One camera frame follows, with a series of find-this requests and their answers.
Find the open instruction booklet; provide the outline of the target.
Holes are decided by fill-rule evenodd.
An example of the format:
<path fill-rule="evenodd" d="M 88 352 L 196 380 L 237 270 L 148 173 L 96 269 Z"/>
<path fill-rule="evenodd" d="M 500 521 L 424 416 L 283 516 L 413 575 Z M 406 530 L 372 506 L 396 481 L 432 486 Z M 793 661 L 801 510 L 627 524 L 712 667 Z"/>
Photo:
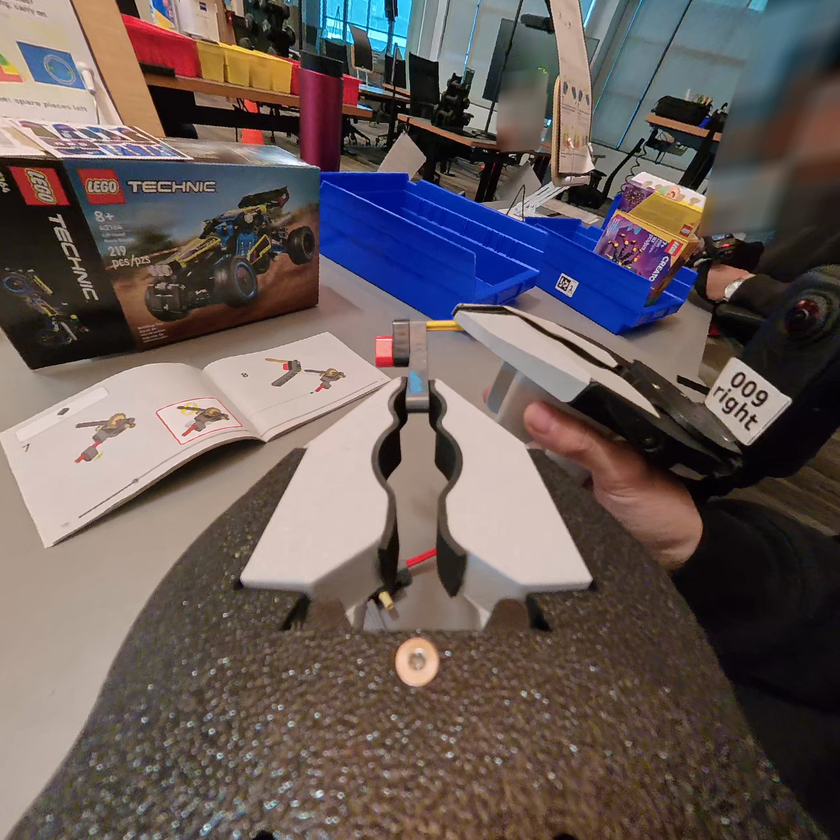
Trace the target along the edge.
<path fill-rule="evenodd" d="M 322 332 L 202 369 L 134 367 L 3 431 L 2 447 L 51 548 L 195 457 L 237 442 L 268 443 L 388 379 Z"/>

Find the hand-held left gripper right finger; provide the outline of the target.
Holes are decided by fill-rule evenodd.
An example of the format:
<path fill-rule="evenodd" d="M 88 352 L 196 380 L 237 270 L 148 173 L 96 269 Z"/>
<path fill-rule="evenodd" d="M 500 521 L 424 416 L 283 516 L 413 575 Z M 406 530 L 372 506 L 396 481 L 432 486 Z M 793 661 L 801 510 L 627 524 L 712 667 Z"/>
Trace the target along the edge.
<path fill-rule="evenodd" d="M 434 380 L 437 574 L 487 622 L 499 602 L 592 582 L 526 445 Z"/>

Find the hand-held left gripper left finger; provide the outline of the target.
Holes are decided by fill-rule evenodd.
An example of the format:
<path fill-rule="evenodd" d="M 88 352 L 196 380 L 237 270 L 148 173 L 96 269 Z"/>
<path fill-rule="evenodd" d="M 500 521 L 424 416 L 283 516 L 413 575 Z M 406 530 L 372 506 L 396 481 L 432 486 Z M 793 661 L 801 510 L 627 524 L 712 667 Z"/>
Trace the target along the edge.
<path fill-rule="evenodd" d="M 315 437 L 255 546 L 244 587 L 338 600 L 347 611 L 399 580 L 396 499 L 403 380 L 393 379 Z"/>

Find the purple toy box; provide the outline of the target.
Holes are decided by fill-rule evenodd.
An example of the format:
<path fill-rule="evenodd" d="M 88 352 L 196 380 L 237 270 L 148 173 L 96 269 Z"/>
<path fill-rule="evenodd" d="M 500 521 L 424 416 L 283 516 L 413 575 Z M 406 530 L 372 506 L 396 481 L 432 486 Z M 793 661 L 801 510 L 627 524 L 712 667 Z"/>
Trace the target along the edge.
<path fill-rule="evenodd" d="M 639 172 L 625 181 L 616 199 L 594 252 L 646 279 L 646 304 L 651 305 L 697 252 L 706 197 Z"/>

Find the lego set box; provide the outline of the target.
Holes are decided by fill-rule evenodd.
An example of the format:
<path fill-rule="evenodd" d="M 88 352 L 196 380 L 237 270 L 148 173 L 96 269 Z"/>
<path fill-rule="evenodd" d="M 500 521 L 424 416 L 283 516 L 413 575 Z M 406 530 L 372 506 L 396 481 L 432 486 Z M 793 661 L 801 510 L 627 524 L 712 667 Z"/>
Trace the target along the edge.
<path fill-rule="evenodd" d="M 320 170 L 273 145 L 2 156 L 2 334 L 31 370 L 319 304 Z"/>

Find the red plastic bin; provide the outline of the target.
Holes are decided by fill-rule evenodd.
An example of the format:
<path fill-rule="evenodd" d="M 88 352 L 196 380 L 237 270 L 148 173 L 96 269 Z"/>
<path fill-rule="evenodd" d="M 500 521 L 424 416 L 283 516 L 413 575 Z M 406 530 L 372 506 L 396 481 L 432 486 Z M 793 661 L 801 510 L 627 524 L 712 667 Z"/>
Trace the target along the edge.
<path fill-rule="evenodd" d="M 178 77 L 203 76 L 194 38 L 121 14 L 139 63 L 172 70 Z"/>

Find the instruction poster board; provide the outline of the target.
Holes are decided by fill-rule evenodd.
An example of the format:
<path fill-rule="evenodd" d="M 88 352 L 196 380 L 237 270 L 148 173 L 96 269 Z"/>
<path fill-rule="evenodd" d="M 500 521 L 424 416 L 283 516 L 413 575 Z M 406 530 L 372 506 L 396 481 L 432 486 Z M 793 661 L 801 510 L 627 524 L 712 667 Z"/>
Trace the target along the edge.
<path fill-rule="evenodd" d="M 2 1 L 1 115 L 165 136 L 116 2 Z"/>

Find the yellow plastic bin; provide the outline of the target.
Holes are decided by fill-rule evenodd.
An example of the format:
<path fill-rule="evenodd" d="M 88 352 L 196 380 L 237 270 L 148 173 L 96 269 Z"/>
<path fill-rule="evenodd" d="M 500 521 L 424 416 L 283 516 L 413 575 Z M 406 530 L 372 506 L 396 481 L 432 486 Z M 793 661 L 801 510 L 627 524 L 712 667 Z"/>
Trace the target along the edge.
<path fill-rule="evenodd" d="M 202 78 L 244 88 L 291 93 L 292 62 L 236 45 L 198 39 Z"/>

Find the person's right forearm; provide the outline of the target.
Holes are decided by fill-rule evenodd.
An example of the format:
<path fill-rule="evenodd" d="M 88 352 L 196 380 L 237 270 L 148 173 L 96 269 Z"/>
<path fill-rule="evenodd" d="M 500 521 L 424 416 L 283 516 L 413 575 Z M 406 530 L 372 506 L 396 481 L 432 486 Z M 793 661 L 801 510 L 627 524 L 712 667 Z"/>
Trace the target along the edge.
<path fill-rule="evenodd" d="M 839 538 L 743 500 L 699 505 L 673 582 L 781 780 L 839 836 Z"/>

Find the sticker sheet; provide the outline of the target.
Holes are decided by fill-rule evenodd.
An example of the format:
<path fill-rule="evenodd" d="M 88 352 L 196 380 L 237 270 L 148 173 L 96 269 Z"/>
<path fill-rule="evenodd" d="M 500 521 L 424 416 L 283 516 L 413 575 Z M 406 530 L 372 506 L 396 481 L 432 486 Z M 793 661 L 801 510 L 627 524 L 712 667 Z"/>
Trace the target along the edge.
<path fill-rule="evenodd" d="M 190 161 L 168 140 L 123 124 L 2 118 L 2 154 L 51 159 Z"/>

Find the person's right hand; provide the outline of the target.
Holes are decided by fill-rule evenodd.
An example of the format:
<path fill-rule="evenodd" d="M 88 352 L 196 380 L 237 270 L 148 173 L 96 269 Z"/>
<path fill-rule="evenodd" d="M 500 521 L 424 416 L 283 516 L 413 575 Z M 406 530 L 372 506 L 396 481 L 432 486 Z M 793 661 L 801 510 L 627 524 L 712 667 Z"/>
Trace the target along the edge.
<path fill-rule="evenodd" d="M 532 439 L 590 473 L 594 498 L 668 572 L 698 548 L 702 520 L 688 489 L 651 466 L 634 448 L 545 402 L 531 403 L 523 422 Z"/>

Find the grey beam yellow axle assembly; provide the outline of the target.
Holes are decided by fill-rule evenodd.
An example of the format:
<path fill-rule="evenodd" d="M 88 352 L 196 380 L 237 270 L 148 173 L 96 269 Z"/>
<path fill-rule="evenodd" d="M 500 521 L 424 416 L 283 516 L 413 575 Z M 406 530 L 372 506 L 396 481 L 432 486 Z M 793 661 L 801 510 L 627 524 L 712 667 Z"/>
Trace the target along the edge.
<path fill-rule="evenodd" d="M 455 320 L 399 319 L 392 323 L 390 334 L 375 337 L 375 365 L 382 369 L 407 369 L 405 394 L 409 413 L 427 413 L 429 409 L 427 335 L 462 331 Z"/>

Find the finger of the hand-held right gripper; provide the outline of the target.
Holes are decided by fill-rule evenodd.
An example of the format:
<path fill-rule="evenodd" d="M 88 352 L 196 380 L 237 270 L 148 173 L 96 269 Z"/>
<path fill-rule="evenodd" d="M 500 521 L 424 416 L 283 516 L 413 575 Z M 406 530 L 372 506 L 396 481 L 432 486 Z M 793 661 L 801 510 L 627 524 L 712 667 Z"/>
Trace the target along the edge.
<path fill-rule="evenodd" d="M 597 384 L 643 413 L 658 414 L 656 407 L 619 375 L 619 369 L 603 369 L 580 358 L 518 318 L 483 314 L 459 318 L 458 310 L 453 318 L 472 338 L 562 403 L 571 404 L 588 385 Z"/>
<path fill-rule="evenodd" d="M 540 333 L 553 341 L 561 343 L 564 347 L 572 351 L 580 358 L 603 369 L 624 369 L 633 363 L 630 360 L 624 359 L 620 355 L 612 353 L 601 344 L 587 339 L 585 336 L 573 330 L 562 327 L 556 322 L 534 316 L 516 308 L 495 304 L 458 304 L 458 317 L 463 319 L 467 314 L 471 316 L 483 314 L 487 316 L 519 319 L 529 324 L 532 330 L 537 333 Z"/>

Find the tilted display board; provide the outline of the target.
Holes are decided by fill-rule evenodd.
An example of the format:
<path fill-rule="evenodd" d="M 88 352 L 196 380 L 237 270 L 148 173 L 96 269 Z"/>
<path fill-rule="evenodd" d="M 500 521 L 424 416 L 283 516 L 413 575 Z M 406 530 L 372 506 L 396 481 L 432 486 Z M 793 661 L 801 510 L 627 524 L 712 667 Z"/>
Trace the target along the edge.
<path fill-rule="evenodd" d="M 550 1 L 559 58 L 553 90 L 551 177 L 555 186 L 585 183 L 591 154 L 592 78 L 578 1 Z"/>

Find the tan gear red axle assembly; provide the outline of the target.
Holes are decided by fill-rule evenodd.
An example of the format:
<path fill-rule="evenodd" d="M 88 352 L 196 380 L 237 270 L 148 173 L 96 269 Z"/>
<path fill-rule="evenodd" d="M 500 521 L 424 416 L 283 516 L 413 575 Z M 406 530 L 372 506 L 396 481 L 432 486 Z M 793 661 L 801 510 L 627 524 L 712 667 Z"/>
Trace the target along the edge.
<path fill-rule="evenodd" d="M 403 564 L 398 564 L 394 580 L 382 584 L 370 597 L 370 601 L 381 613 L 393 615 L 396 613 L 396 601 L 413 585 L 415 573 L 424 569 L 424 564 L 435 560 L 437 552 L 430 549 L 408 558 Z"/>

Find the pink bottle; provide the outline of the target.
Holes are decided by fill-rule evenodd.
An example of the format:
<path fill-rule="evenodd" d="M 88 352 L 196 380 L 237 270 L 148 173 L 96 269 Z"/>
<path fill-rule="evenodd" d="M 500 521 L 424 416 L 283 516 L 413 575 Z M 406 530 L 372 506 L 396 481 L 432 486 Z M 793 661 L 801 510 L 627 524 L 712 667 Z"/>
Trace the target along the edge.
<path fill-rule="evenodd" d="M 298 85 L 301 158 L 323 172 L 338 172 L 343 137 L 343 67 L 336 59 L 304 50 Z"/>

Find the wooden shelf table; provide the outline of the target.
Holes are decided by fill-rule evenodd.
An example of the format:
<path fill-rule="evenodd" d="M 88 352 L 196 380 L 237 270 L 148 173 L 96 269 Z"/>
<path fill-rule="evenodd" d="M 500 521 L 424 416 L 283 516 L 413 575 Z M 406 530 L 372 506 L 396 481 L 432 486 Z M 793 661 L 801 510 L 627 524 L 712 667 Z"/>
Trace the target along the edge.
<path fill-rule="evenodd" d="M 193 137 L 197 127 L 299 135 L 297 95 L 178 77 L 162 67 L 140 67 L 166 137 Z M 372 110 L 344 103 L 343 131 L 349 128 L 352 119 L 371 117 Z"/>

